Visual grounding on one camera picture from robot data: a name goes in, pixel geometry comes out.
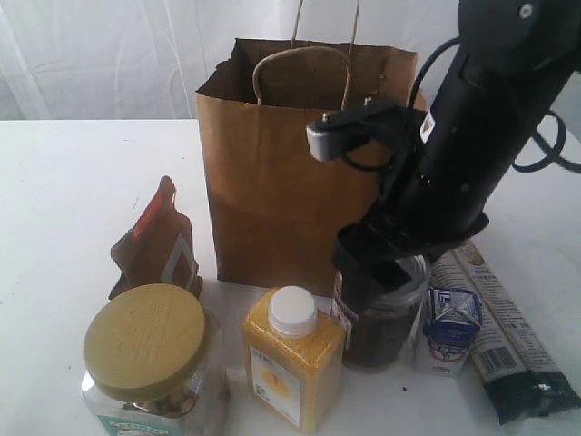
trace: small milk carton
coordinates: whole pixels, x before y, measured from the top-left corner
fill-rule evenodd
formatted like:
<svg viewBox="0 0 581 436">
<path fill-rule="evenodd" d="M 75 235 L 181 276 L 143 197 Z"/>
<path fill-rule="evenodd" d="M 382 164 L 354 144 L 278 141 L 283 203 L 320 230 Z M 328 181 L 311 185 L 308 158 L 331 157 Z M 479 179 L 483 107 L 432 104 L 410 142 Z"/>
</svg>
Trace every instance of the small milk carton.
<svg viewBox="0 0 581 436">
<path fill-rule="evenodd" d="M 416 344 L 416 369 L 456 377 L 482 326 L 480 301 L 472 291 L 430 288 Z"/>
</svg>

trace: red label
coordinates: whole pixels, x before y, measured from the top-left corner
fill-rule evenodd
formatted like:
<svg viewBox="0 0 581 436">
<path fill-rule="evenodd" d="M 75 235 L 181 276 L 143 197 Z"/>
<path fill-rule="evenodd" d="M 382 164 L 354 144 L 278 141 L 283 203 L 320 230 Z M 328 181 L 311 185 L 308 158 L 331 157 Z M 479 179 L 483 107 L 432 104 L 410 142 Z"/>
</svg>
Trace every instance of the red label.
<svg viewBox="0 0 581 436">
<path fill-rule="evenodd" d="M 141 238 L 143 232 L 145 232 L 145 229 L 149 227 L 149 224 L 153 221 L 155 215 L 160 211 L 162 206 L 163 194 L 161 191 L 158 191 L 153 196 L 152 200 L 143 211 L 142 216 L 139 217 L 139 220 L 137 220 L 137 223 L 131 230 L 131 236 L 135 241 Z"/>
</svg>

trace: white backdrop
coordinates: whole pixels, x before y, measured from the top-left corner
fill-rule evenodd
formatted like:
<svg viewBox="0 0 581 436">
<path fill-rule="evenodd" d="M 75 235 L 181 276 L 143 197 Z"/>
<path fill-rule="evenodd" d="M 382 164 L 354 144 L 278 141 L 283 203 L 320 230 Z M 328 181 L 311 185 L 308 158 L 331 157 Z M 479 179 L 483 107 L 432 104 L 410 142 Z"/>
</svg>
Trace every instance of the white backdrop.
<svg viewBox="0 0 581 436">
<path fill-rule="evenodd" d="M 193 117 L 195 90 L 234 38 L 288 39 L 298 2 L 0 0 L 0 119 Z M 457 6 L 361 0 L 357 42 L 417 51 L 421 64 L 457 34 Z M 348 41 L 354 9 L 355 0 L 305 0 L 300 39 Z M 428 75 L 428 99 L 450 57 Z M 578 114 L 579 89 L 561 98 L 566 119 Z"/>
</svg>

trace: white table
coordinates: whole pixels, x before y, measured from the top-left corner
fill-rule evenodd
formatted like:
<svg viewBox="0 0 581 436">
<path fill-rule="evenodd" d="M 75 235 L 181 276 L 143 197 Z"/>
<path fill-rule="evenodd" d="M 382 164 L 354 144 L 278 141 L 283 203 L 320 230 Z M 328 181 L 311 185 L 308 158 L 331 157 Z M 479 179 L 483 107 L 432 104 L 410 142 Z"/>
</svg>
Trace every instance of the white table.
<svg viewBox="0 0 581 436">
<path fill-rule="evenodd" d="M 543 131 L 554 137 L 551 122 Z M 295 434 L 244 384 L 240 322 L 263 290 L 215 280 L 197 123 L 3 122 L 0 137 L 0 434 L 104 436 L 80 395 L 84 332 L 119 275 L 111 245 L 164 174 L 178 188 L 178 209 L 192 220 L 202 302 L 226 333 L 233 388 L 226 434 Z M 530 144 L 523 155 L 522 163 L 540 154 Z M 581 158 L 572 135 L 566 155 Z M 531 175 L 511 171 L 476 242 L 581 392 L 579 183 L 555 166 Z M 320 434 L 565 435 L 579 428 L 581 411 L 500 428 L 471 366 L 452 380 L 396 365 L 376 375 L 345 371 L 340 402 Z"/>
</svg>

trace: paper bag handle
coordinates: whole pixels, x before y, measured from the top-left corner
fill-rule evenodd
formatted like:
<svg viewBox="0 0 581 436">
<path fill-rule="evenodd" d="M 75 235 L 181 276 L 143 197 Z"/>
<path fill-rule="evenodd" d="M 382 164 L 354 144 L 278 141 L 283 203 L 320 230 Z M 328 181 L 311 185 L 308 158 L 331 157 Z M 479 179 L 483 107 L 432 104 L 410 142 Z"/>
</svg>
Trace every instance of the paper bag handle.
<svg viewBox="0 0 581 436">
<path fill-rule="evenodd" d="M 302 10 L 302 3 L 304 0 L 299 1 L 299 8 L 297 9 L 297 18 L 294 20 L 294 30 L 292 31 L 292 38 L 290 39 L 290 48 L 294 48 L 294 43 L 297 40 L 297 32 L 299 31 L 299 21 L 300 21 L 300 11 Z M 351 49 L 355 43 L 355 36 L 357 35 L 357 23 L 359 22 L 359 6 L 360 0 L 357 0 L 357 7 L 355 9 L 355 19 L 353 20 L 353 32 L 351 33 L 351 40 L 349 42 L 349 54 L 351 55 Z"/>
<path fill-rule="evenodd" d="M 259 84 L 259 79 L 261 76 L 261 69 L 262 67 L 272 61 L 277 59 L 281 59 L 283 57 L 289 57 L 294 55 L 300 55 L 305 52 L 325 52 L 325 53 L 333 53 L 337 56 L 340 56 L 341 61 L 345 65 L 345 91 L 343 91 L 343 99 L 341 100 L 341 110 L 345 109 L 345 105 L 347 104 L 347 97 L 349 96 L 349 90 L 351 88 L 351 64 L 349 58 L 334 48 L 330 47 L 323 47 L 323 46 L 312 46 L 312 47 L 301 47 L 301 48 L 290 48 L 289 50 L 284 50 L 283 52 L 278 52 L 275 54 L 271 54 L 266 56 L 260 62 L 256 64 L 254 68 L 254 72 L 252 73 L 252 87 L 254 88 L 254 94 L 256 95 L 256 102 L 258 105 L 262 105 L 262 91 L 261 86 Z"/>
</svg>

